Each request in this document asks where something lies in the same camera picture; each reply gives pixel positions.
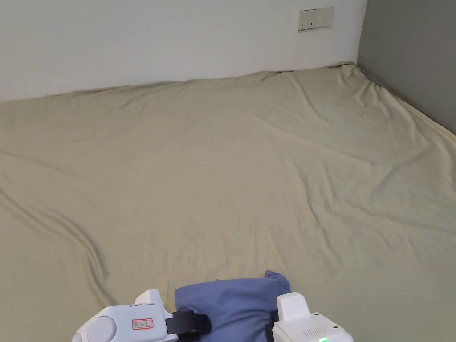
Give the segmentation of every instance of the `bed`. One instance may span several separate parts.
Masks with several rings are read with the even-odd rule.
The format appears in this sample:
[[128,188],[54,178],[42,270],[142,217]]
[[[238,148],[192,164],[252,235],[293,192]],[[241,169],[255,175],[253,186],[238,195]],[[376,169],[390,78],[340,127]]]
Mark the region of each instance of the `bed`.
[[284,274],[356,341],[448,337],[456,137],[355,65],[0,104],[0,328]]

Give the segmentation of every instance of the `sticker with text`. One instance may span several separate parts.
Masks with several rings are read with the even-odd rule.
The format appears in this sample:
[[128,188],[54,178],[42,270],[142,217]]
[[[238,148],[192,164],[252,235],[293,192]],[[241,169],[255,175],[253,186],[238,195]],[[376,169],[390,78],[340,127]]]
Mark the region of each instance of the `sticker with text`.
[[133,330],[152,329],[154,327],[154,320],[152,318],[141,318],[139,320],[132,320],[131,327]]

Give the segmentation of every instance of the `folded garment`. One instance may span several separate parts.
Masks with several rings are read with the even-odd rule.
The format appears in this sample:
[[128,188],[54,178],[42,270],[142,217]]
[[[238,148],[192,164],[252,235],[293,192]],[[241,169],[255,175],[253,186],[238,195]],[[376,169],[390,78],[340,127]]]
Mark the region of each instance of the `folded garment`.
[[212,332],[202,342],[266,342],[264,326],[277,310],[277,297],[290,292],[288,280],[266,271],[264,278],[216,280],[175,291],[176,309],[205,313]]

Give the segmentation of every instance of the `wall switch panel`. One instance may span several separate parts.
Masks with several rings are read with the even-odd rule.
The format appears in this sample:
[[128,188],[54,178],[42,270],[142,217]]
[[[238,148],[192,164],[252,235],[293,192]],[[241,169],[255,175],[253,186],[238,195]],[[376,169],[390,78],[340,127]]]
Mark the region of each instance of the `wall switch panel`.
[[307,31],[320,27],[330,27],[334,16],[334,7],[302,10],[299,12],[298,31]]

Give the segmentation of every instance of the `bed sheet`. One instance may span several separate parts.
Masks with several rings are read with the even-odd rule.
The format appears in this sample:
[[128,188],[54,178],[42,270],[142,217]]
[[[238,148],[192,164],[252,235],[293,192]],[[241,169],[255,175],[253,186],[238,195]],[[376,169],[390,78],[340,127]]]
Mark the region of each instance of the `bed sheet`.
[[0,104],[0,331],[272,269],[357,341],[451,336],[455,161],[353,65]]

